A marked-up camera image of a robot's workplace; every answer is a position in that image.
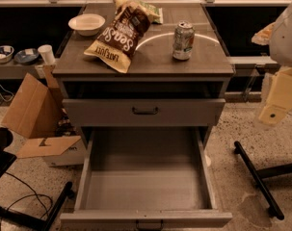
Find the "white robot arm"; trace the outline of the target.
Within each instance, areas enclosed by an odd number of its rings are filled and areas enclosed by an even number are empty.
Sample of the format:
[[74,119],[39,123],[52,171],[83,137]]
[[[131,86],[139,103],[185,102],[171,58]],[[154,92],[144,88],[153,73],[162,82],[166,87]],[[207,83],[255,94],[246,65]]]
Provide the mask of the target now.
[[280,65],[279,71],[263,79],[256,116],[258,122],[274,126],[292,110],[292,2],[275,22],[256,33],[252,42],[268,44],[270,58]]

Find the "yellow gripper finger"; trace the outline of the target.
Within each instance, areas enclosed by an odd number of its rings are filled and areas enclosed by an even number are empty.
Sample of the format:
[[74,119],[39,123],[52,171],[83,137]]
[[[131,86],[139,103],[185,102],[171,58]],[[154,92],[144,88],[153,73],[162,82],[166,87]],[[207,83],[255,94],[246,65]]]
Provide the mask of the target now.
[[258,45],[268,45],[272,37],[275,23],[270,23],[252,37],[252,42]]
[[264,81],[263,105],[257,120],[265,125],[277,125],[292,110],[292,67],[283,66]]

